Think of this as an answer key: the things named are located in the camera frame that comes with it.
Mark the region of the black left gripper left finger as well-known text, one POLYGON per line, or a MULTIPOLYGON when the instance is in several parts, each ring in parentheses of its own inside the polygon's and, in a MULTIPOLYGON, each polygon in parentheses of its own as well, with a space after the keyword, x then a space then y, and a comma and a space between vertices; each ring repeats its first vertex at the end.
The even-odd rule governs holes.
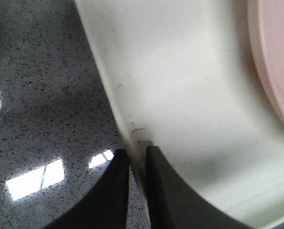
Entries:
POLYGON ((118 149, 85 197, 46 228, 125 229, 128 193, 129 157, 124 149, 118 149))

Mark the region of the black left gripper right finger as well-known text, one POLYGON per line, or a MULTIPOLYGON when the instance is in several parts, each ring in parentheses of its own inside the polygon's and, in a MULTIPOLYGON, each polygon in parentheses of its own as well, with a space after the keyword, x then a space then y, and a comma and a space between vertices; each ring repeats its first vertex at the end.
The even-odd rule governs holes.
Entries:
POLYGON ((146 149, 148 212, 153 229, 247 229, 194 191, 158 146, 146 149))

